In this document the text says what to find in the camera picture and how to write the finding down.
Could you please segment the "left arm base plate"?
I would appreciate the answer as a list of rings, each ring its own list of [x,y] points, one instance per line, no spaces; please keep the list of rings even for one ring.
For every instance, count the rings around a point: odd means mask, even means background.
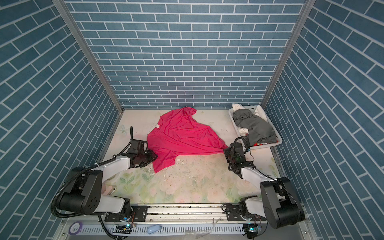
[[[108,213],[105,217],[107,223],[143,223],[146,220],[148,206],[131,206],[130,211],[126,213]]]

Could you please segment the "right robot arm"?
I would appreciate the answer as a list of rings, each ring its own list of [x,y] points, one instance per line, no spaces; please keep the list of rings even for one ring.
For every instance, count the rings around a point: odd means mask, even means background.
[[[228,217],[240,216],[246,221],[262,217],[274,229],[304,221],[305,213],[291,181],[286,177],[273,178],[264,174],[253,162],[247,161],[250,147],[238,143],[239,139],[224,150],[228,169],[242,180],[259,186],[261,197],[243,198],[237,206],[224,207]]]

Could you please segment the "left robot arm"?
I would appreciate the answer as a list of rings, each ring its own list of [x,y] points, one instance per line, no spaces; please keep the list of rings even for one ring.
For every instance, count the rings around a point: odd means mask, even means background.
[[[91,167],[73,168],[54,195],[50,209],[57,218],[112,214],[118,221],[131,219],[129,199],[103,194],[103,183],[118,173],[144,168],[157,159],[146,141],[131,139],[118,154]]]

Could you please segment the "white plastic laundry basket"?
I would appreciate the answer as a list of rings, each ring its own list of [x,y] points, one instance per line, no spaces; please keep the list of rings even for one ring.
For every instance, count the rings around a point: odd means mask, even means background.
[[[252,150],[273,147],[283,142],[261,106],[233,104],[229,117],[237,136],[244,138]]]

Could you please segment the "pink t shirt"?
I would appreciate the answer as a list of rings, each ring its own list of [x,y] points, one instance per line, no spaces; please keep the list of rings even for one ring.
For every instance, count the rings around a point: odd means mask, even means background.
[[[155,173],[175,165],[178,156],[220,154],[228,147],[210,126],[193,118],[196,112],[190,107],[172,110],[148,134],[148,147],[158,156],[153,162]]]

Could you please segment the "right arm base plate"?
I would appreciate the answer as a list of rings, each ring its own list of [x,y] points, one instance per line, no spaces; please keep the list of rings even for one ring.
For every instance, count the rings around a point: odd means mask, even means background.
[[[258,222],[258,221],[267,220],[265,217],[249,214],[248,212],[242,211],[239,205],[224,203],[221,206],[221,209],[226,214],[227,221],[229,222],[239,222],[239,221]]]

